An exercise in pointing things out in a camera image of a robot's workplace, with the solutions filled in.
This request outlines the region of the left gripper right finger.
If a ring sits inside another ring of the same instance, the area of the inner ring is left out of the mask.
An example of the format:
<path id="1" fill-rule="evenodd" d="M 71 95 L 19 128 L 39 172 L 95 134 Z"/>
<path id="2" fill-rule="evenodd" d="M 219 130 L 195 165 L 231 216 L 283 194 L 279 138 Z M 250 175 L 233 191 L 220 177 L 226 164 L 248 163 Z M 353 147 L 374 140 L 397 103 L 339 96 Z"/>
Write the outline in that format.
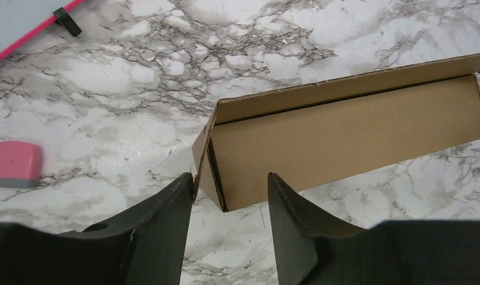
<path id="1" fill-rule="evenodd" d="M 350 224 L 267 178 L 280 284 L 480 284 L 480 220 Z"/>

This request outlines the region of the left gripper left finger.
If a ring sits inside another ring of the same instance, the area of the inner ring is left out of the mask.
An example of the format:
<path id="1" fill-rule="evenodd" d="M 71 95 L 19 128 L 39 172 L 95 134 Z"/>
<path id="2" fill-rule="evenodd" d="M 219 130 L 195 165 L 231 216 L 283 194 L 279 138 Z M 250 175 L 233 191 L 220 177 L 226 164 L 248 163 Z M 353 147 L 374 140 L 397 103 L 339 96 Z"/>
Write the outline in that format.
<path id="1" fill-rule="evenodd" d="M 0 223 L 0 284 L 178 284 L 193 195 L 192 174 L 183 173 L 80 232 Z"/>

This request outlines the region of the brown cardboard box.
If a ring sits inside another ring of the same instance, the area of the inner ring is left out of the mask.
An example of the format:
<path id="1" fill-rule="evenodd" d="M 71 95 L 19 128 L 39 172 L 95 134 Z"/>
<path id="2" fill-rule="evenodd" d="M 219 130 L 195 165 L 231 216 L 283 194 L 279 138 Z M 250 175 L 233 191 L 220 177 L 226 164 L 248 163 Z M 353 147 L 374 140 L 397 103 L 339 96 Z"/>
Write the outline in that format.
<path id="1" fill-rule="evenodd" d="M 480 53 L 220 99 L 192 145 L 195 188 L 223 211 L 480 139 Z"/>

